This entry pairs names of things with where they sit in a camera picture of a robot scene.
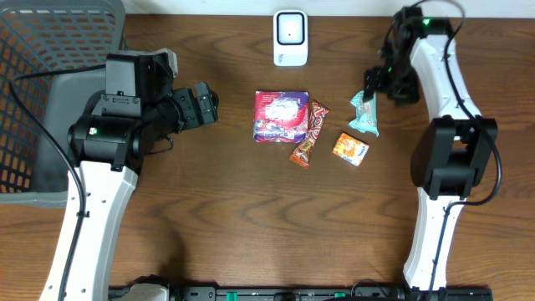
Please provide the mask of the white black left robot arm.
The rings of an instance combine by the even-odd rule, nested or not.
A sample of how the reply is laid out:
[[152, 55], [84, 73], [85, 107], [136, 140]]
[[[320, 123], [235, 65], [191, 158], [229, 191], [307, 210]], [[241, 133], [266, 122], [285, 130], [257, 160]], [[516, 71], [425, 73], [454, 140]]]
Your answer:
[[69, 188], [42, 300], [106, 300], [120, 224], [154, 144], [218, 119], [205, 82], [173, 87], [176, 54], [117, 51], [105, 63], [105, 89], [68, 131]]

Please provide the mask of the red purple snack packet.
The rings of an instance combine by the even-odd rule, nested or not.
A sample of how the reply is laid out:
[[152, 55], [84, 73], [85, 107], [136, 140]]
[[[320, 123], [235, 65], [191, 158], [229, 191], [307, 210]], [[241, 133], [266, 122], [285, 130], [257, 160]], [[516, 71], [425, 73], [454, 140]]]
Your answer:
[[253, 139], [256, 142], [300, 143], [308, 132], [308, 92], [257, 91]]

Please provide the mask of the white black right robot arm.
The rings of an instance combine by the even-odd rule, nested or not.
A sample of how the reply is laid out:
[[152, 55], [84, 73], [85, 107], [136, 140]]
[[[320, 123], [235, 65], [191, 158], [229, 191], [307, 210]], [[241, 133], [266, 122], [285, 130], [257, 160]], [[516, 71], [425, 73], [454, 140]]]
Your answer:
[[[422, 3], [404, 6], [392, 20], [380, 57], [364, 74], [364, 101], [386, 94], [396, 105], [424, 99], [430, 124], [410, 159], [418, 216], [403, 274], [412, 299], [447, 293], [446, 265], [456, 221], [464, 207], [492, 200], [502, 183], [497, 122], [485, 118], [469, 95], [456, 56], [459, 28], [449, 18], [424, 15]], [[469, 201], [489, 160], [497, 168], [488, 196]]]

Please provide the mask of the small orange snack box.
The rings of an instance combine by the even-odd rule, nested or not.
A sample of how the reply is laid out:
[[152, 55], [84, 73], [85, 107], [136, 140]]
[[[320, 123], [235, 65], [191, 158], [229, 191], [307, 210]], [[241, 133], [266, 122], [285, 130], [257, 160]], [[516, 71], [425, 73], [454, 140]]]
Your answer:
[[369, 146], [364, 142], [342, 133], [335, 143], [333, 153], [353, 166], [360, 166], [368, 150]]

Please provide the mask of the red orange candy bar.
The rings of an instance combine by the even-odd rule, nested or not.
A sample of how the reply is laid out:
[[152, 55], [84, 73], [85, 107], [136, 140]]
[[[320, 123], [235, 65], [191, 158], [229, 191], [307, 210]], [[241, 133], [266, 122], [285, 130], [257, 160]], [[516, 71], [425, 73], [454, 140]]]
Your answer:
[[314, 100], [312, 110], [308, 120], [308, 131], [303, 141], [301, 141], [293, 151], [289, 159], [301, 167], [308, 169], [313, 147], [318, 139], [319, 133], [324, 124], [324, 120], [329, 113], [329, 109]]

